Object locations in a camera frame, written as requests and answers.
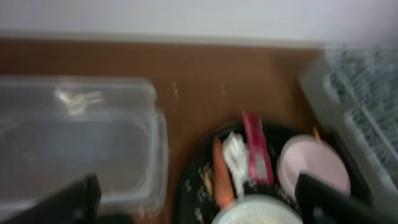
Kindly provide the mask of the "wooden chopstick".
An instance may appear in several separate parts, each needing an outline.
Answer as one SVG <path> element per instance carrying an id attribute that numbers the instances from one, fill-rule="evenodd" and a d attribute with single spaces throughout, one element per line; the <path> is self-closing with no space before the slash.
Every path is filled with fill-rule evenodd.
<path id="1" fill-rule="evenodd" d="M 313 135 L 315 136 L 315 138 L 316 138 L 318 141 L 321 141 L 321 140 L 322 140 L 316 126 L 313 127 Z"/>

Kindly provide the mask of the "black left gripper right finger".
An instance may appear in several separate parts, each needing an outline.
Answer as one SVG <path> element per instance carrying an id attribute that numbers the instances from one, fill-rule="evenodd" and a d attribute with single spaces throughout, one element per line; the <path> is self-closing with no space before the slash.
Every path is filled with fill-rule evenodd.
<path id="1" fill-rule="evenodd" d="M 299 175 L 295 197 L 304 223 L 316 223 L 314 211 L 319 208 L 335 223 L 397 224 L 397 217 L 351 199 L 308 174 Z"/>

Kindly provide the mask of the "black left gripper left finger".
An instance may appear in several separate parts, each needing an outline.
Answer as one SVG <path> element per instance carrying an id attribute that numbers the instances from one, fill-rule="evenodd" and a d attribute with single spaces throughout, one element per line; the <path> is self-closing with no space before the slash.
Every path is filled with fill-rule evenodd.
<path id="1" fill-rule="evenodd" d="M 100 199 L 97 176 L 90 174 L 1 224 L 94 223 Z"/>

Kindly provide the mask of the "pink bowl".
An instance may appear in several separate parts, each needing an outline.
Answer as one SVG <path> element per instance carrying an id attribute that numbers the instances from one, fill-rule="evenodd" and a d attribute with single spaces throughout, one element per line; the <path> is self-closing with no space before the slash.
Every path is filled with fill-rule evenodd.
<path id="1" fill-rule="evenodd" d="M 301 173 L 308 174 L 345 195 L 351 192 L 348 171 L 336 151 L 325 141 L 310 135 L 290 138 L 277 161 L 279 182 L 293 201 Z"/>

